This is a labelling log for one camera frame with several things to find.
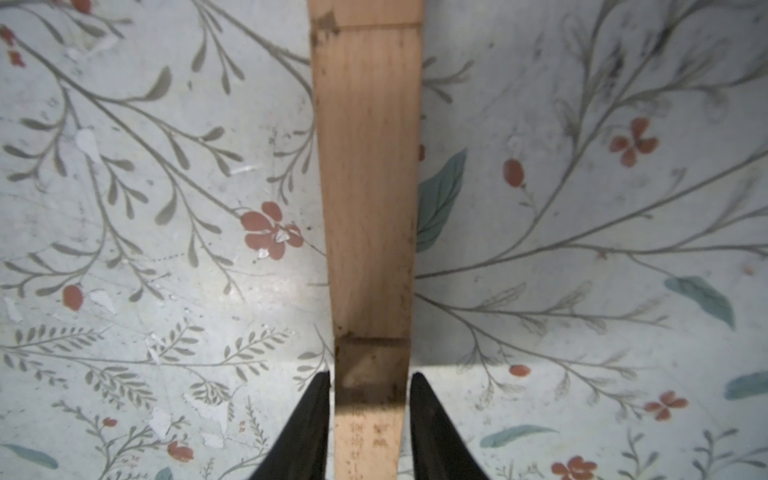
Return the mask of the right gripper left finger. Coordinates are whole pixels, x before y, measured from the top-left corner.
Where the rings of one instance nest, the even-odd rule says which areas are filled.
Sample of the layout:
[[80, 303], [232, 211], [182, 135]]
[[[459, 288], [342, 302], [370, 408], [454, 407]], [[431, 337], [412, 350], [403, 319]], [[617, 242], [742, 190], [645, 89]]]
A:
[[330, 373], [317, 373], [250, 480], [323, 480], [328, 459]]

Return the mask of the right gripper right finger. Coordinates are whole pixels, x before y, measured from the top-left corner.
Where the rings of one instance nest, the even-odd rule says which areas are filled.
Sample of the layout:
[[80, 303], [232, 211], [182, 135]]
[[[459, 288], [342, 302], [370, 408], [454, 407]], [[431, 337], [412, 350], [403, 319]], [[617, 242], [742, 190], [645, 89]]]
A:
[[416, 480], [489, 479], [421, 372], [410, 384], [410, 430]]

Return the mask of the natural wood block long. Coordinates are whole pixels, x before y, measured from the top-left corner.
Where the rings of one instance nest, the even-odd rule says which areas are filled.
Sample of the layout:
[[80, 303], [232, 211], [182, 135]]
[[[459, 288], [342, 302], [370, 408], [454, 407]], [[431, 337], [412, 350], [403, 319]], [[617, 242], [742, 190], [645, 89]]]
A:
[[309, 0], [310, 20], [319, 28], [421, 24], [423, 0]]

